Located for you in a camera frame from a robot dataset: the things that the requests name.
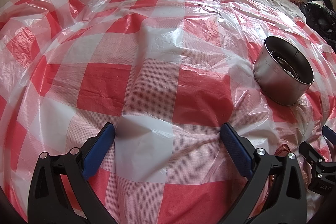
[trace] metal bolt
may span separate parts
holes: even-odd
[[[79,152],[79,149],[77,147],[74,147],[70,150],[70,154],[71,155],[77,155]]]
[[[262,149],[262,148],[258,148],[257,149],[257,153],[258,153],[258,155],[263,156],[263,155],[266,154],[266,151],[264,149]]]
[[[42,152],[42,153],[40,154],[40,158],[41,158],[41,159],[45,159],[47,156],[48,156],[48,153],[47,153],[47,152]]]
[[[293,159],[295,159],[295,154],[294,153],[289,153],[288,157],[293,160]]]

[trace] blue gripper pad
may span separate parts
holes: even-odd
[[[322,135],[326,137],[333,145],[336,145],[336,133],[327,126],[322,127]]]
[[[239,140],[239,136],[225,123],[220,128],[220,138],[239,174],[248,180],[253,175],[253,159]]]
[[[101,135],[97,138],[94,145],[84,158],[83,177],[88,180],[98,171],[98,168],[103,161],[107,151],[114,142],[115,130],[113,124],[109,124]]]

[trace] plastic tablecloth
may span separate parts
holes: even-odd
[[[119,224],[215,224],[246,183],[224,122],[270,154],[287,144],[303,169],[301,141],[333,159],[321,127],[336,129],[336,55],[300,18],[252,0],[13,0],[0,28],[0,185],[24,218],[39,154],[80,147],[106,122],[115,144],[89,182]],[[315,73],[292,107],[253,78],[270,35]]]

